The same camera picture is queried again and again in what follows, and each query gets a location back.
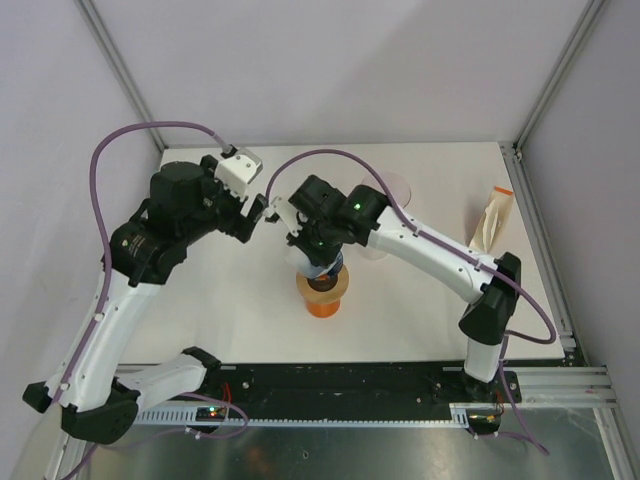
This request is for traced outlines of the clear glass carafe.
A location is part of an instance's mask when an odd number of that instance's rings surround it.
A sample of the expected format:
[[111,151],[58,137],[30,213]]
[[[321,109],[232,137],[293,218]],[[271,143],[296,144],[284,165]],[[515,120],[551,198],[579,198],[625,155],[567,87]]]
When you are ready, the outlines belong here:
[[387,256],[386,252],[374,248],[364,248],[361,254],[365,259],[371,261],[381,260]]

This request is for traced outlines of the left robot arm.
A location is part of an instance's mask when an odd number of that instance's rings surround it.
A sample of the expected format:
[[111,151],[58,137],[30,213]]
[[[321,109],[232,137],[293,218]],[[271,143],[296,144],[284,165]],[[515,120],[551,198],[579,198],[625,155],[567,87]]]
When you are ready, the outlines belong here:
[[212,232],[242,243],[251,238],[267,200],[257,195],[247,214],[242,209],[261,170],[261,161],[247,153],[162,166],[151,177],[148,197],[111,236],[103,286],[72,349],[49,380],[26,387],[24,402],[40,413],[58,403],[65,433],[110,445],[145,410],[190,393],[214,397],[221,363],[198,347],[134,374],[116,370],[150,300],[186,259],[189,246]]

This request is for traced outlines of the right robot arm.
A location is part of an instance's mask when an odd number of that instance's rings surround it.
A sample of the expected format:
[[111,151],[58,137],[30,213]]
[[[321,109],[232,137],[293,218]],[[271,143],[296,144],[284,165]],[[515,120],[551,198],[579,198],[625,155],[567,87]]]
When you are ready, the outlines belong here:
[[342,248],[358,244],[399,258],[448,286],[466,304],[459,328],[467,338],[463,393],[484,401],[497,389],[497,370],[507,323],[519,295],[521,261],[469,250],[414,222],[391,199],[367,186],[344,195],[309,176],[287,199],[272,203],[288,230],[290,262],[313,281],[335,277],[343,266]]

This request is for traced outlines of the pink glass dripper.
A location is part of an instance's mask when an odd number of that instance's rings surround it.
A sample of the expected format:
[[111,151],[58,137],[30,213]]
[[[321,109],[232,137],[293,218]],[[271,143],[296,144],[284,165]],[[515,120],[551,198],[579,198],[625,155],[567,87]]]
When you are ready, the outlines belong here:
[[[412,198],[412,191],[409,183],[401,175],[393,172],[382,171],[379,172],[378,175],[383,183],[388,187],[398,205],[401,208],[406,208]],[[384,192],[384,189],[381,187],[380,183],[372,175],[367,175],[362,180],[362,184],[372,187],[380,191],[381,193]]]

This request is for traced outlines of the orange glass carafe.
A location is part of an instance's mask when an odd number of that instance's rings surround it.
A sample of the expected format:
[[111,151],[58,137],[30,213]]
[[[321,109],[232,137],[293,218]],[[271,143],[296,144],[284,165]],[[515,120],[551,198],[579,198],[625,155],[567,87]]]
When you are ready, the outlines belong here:
[[338,312],[341,306],[341,301],[335,300],[328,303],[317,303],[306,300],[305,306],[312,316],[316,318],[329,318]]

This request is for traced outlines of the single white paper filter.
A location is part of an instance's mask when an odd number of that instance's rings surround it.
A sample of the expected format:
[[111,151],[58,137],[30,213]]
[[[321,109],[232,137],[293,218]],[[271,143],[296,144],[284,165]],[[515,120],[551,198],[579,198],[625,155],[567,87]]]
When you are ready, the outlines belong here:
[[317,278],[326,273],[327,268],[314,266],[307,255],[297,247],[291,247],[286,255],[286,261],[302,276],[310,279]]

